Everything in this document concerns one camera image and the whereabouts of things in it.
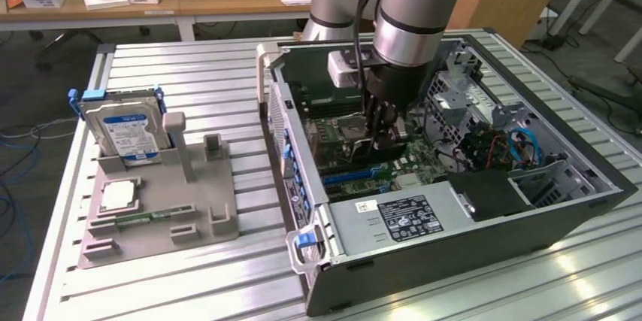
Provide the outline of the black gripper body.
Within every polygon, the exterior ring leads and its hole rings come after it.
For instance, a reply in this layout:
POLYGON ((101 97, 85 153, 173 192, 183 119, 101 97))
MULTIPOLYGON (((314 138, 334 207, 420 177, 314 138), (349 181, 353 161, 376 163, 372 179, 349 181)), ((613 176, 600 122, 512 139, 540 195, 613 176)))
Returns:
POLYGON ((418 98, 426 74, 428 65, 402 67, 385 64, 372 67, 366 81, 366 107, 389 104, 406 111, 418 98))

